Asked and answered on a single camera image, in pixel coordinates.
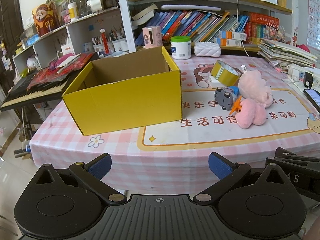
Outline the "pink pig plush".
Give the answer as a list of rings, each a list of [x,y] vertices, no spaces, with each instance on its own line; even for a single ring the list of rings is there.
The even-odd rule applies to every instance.
[[[242,74],[238,82],[238,88],[244,98],[252,99],[265,108],[272,105],[272,90],[258,70],[247,71]]]

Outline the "yellow cardboard box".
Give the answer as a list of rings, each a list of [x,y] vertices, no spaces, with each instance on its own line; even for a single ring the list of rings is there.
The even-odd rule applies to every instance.
[[[83,135],[182,118],[181,71],[164,47],[89,62],[63,93]]]

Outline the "yellow tape roll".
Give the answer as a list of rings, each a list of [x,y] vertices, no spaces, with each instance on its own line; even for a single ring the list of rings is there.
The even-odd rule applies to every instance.
[[[239,73],[230,65],[217,60],[211,71],[212,76],[224,86],[233,86],[240,78]]]

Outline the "red packets pile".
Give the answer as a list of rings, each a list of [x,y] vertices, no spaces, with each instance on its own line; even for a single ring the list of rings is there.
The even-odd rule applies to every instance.
[[[38,85],[45,85],[51,82],[63,81],[72,72],[81,70],[90,61],[97,59],[99,59],[97,53],[81,53],[75,59],[71,60],[70,63],[67,63],[62,67],[56,67],[53,70],[50,70],[49,67],[42,69],[34,75],[27,87],[27,90],[30,90]]]

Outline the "black phone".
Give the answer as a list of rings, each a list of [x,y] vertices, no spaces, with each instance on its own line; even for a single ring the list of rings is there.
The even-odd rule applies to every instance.
[[[303,93],[307,99],[312,103],[316,108],[320,107],[320,93],[312,88],[304,89]]]

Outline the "pink plush with orange spikes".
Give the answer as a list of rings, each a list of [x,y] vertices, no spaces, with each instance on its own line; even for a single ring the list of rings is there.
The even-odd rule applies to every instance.
[[[263,105],[256,103],[253,99],[242,99],[242,96],[239,96],[233,103],[229,115],[235,117],[237,124],[242,129],[248,129],[251,125],[261,126],[267,119]]]

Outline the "orange white carton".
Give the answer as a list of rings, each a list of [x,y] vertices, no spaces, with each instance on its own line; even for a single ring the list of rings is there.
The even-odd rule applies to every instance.
[[[232,40],[246,41],[247,34],[234,31],[219,31],[219,37]]]
[[[217,43],[219,46],[227,46],[227,47],[240,47],[241,40],[234,40],[228,38],[214,38],[214,43]]]

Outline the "stack of papers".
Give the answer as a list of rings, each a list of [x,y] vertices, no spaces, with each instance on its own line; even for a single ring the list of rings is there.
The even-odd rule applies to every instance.
[[[273,67],[287,72],[291,64],[300,67],[316,67],[318,57],[312,53],[290,44],[262,38],[258,45],[258,54]]]

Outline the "white pen cup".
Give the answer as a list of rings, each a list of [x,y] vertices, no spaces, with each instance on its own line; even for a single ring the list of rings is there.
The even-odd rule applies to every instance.
[[[129,48],[127,46],[126,38],[121,38],[112,42],[115,52],[127,52]]]

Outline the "red dictionary books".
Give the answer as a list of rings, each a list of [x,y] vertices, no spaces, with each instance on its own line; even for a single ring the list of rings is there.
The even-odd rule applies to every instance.
[[[260,40],[265,37],[266,27],[278,27],[279,19],[273,16],[256,12],[245,12],[248,21],[245,25],[246,42],[248,44],[260,44]]]

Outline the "black electronic keyboard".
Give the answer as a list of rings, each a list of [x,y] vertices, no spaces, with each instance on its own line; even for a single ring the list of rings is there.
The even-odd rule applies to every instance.
[[[4,99],[1,111],[61,99],[82,68],[97,59],[97,53],[81,53],[75,62],[63,70],[47,67],[22,78]]]

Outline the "orange white carton lower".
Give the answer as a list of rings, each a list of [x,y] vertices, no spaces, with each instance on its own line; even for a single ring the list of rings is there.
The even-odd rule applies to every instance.
[[[228,38],[214,38],[214,43],[217,43],[219,46],[227,46],[227,47],[240,47],[241,40],[234,40]]]

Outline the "row of books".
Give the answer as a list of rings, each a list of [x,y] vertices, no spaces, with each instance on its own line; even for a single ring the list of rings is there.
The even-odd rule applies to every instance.
[[[189,36],[193,42],[213,42],[219,31],[243,33],[248,21],[246,15],[220,15],[197,10],[169,10],[155,12],[144,27],[161,27],[163,42],[168,43],[173,36]]]

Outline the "white shelf unit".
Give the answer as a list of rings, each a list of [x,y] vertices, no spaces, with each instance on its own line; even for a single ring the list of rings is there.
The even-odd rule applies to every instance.
[[[43,35],[34,44],[14,56],[12,59],[17,72],[21,74],[27,68],[27,59],[33,55],[39,67],[46,68],[50,61],[57,57],[57,52],[62,51],[61,46],[65,44],[69,45],[73,53],[81,53],[84,44],[98,36],[100,29],[104,29],[108,34],[114,28],[119,29],[121,23],[120,9],[111,7],[65,24]]]

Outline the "grey blue toy car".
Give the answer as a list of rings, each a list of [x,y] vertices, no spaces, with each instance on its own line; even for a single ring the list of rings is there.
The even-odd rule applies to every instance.
[[[214,94],[214,101],[221,106],[223,110],[231,110],[233,104],[239,97],[240,92],[238,87],[217,87]]]

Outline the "black charger plug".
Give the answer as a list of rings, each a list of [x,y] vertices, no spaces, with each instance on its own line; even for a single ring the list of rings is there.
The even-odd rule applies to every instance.
[[[310,72],[305,72],[303,76],[303,85],[307,89],[311,89],[313,84],[313,75]]]

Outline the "white power strip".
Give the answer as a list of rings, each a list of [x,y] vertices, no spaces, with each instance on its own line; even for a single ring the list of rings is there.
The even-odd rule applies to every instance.
[[[301,67],[297,64],[290,64],[287,70],[288,77],[293,81],[303,81],[305,73],[310,73],[313,78],[312,86],[319,87],[319,69],[313,67]]]

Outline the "pink checkered table mat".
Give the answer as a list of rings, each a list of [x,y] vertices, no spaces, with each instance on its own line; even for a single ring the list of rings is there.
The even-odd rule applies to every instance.
[[[240,128],[214,102],[214,91],[195,80],[194,70],[212,66],[215,59],[192,57],[177,62],[182,74],[182,120],[84,136],[61,102],[30,142],[34,163],[67,168],[108,153],[112,168],[103,178],[108,185],[133,192],[178,194],[200,192],[215,180],[208,168],[212,152],[253,167],[263,167],[278,147],[319,156],[319,128],[307,125],[315,109],[284,82],[284,74],[261,58],[223,55],[221,60],[259,70],[272,88],[273,103],[262,126]]]

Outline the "pink cylinder dispenser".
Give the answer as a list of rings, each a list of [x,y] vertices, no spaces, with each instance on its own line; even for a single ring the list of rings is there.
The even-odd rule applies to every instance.
[[[143,28],[143,40],[145,49],[161,47],[163,45],[161,27],[156,25]]]

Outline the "white quilted purse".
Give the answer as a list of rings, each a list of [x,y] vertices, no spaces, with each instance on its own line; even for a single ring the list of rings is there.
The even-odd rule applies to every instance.
[[[220,45],[213,42],[195,42],[194,54],[200,57],[220,57]]]

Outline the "fortune god box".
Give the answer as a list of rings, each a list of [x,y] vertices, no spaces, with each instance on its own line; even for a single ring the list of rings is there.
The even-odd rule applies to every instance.
[[[39,37],[60,27],[57,9],[53,1],[43,3],[34,8],[32,16]]]

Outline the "white jar green lid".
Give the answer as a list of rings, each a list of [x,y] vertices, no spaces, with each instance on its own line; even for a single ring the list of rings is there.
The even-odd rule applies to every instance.
[[[176,60],[191,58],[191,39],[189,36],[173,36],[170,39],[171,55]]]

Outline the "white cube box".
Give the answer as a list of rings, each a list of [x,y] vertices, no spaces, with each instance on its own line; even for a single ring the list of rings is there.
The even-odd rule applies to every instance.
[[[225,85],[223,85],[222,83],[220,83],[215,77],[213,77],[212,75],[210,75],[208,77],[208,83],[210,88],[217,88],[217,87],[222,87],[224,88]]]

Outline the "orange white carton upper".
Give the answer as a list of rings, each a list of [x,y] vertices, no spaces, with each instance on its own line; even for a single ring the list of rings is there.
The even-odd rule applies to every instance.
[[[246,41],[247,34],[234,31],[219,31],[219,37],[232,40]]]

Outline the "white yellow bottle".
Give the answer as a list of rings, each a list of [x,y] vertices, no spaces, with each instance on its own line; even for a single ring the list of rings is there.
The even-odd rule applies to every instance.
[[[70,16],[71,22],[74,22],[79,19],[78,8],[77,8],[76,2],[72,2],[72,3],[68,4],[68,11],[69,11],[69,16]]]

